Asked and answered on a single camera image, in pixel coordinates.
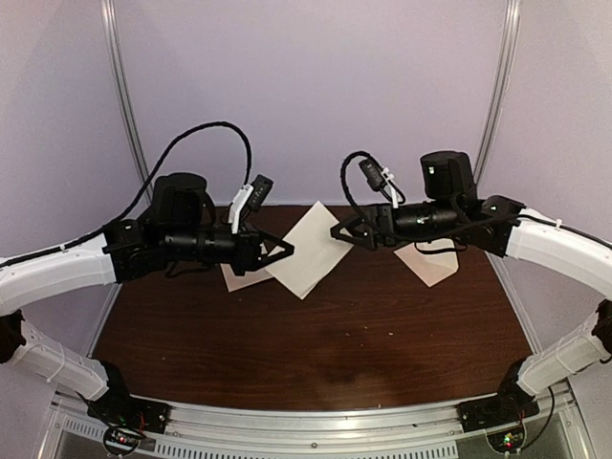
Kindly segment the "right aluminium frame post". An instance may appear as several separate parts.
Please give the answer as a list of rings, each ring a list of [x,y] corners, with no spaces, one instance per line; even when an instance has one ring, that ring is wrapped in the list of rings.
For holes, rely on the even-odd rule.
[[[492,154],[503,103],[510,84],[520,30],[521,5],[522,2],[519,0],[508,0],[506,2],[492,94],[474,166],[474,179],[478,184],[482,182],[488,160]]]

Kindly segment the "left aluminium frame post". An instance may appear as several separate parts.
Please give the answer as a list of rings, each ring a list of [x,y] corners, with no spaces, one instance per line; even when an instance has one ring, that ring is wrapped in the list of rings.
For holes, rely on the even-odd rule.
[[[100,12],[102,27],[106,37],[111,73],[114,79],[119,102],[120,118],[123,123],[129,145],[129,151],[131,153],[138,178],[143,185],[149,174],[149,168],[147,166],[146,158],[144,157],[140,133],[134,113],[133,103],[130,97],[127,73],[125,71],[120,45],[120,31],[117,21],[115,2],[112,0],[101,0]]]

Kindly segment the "aluminium frame post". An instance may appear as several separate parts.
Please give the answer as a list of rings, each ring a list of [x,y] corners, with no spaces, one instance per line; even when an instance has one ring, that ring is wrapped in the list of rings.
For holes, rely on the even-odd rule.
[[[508,0],[506,2],[492,94],[474,166],[474,179],[478,184],[482,182],[488,160],[492,154],[503,103],[510,84],[520,30],[521,5],[522,2],[519,0]]]
[[[131,153],[138,178],[143,185],[149,174],[149,168],[147,166],[146,158],[144,157],[140,133],[134,113],[133,103],[130,97],[127,73],[125,71],[120,45],[120,31],[117,21],[115,2],[112,0],[101,0],[100,12],[102,27],[106,37],[111,73],[114,79],[119,102],[120,118],[123,123],[129,145],[129,151]]]

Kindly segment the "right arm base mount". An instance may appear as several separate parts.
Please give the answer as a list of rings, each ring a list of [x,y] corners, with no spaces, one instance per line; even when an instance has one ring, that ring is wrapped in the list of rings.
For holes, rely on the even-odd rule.
[[[493,451],[510,455],[526,445],[525,421],[540,410],[536,402],[519,405],[511,398],[495,395],[462,402],[457,412],[465,433],[483,431]]]

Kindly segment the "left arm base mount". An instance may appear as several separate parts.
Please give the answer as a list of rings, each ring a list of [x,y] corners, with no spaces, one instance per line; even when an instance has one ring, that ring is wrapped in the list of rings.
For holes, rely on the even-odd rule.
[[[126,404],[81,400],[87,406],[87,415],[105,425],[101,440],[104,449],[118,458],[149,446],[150,434],[164,434],[171,410],[169,404],[138,397],[129,397]]]

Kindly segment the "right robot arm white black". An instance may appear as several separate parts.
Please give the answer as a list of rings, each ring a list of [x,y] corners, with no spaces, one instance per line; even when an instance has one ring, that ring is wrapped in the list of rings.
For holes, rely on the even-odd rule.
[[[353,215],[333,238],[374,251],[448,239],[451,252],[476,247],[570,277],[603,296],[595,313],[545,350],[514,363],[490,404],[507,423],[537,394],[590,365],[611,360],[611,245],[544,217],[516,200],[481,199],[465,152],[435,151],[420,159],[426,201],[409,204],[387,168],[371,154],[349,154],[340,184]]]

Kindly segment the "beige envelope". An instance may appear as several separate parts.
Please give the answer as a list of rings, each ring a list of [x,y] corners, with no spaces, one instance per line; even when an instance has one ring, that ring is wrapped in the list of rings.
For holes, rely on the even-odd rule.
[[[394,254],[428,287],[445,280],[459,270],[457,253],[450,239],[431,243],[405,245]]]

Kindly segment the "lined letter sheet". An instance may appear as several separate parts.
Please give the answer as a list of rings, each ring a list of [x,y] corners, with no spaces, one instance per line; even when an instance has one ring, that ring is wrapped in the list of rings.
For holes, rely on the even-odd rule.
[[[325,205],[315,202],[283,238],[294,246],[294,253],[265,271],[303,300],[353,248],[331,236],[331,227],[338,223]]]

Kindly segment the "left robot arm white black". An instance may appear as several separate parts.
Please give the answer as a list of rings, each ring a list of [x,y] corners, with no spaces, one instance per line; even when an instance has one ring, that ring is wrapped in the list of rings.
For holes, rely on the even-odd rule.
[[[28,253],[1,263],[1,361],[21,364],[50,383],[72,388],[118,425],[137,417],[117,366],[90,360],[39,333],[21,310],[48,297],[85,287],[123,284],[154,272],[172,276],[181,262],[228,265],[236,276],[256,273],[291,256],[294,246],[242,222],[245,210],[260,210],[273,187],[263,175],[241,186],[227,221],[205,178],[172,173],[155,181],[152,201],[136,219],[124,217],[94,236]]]

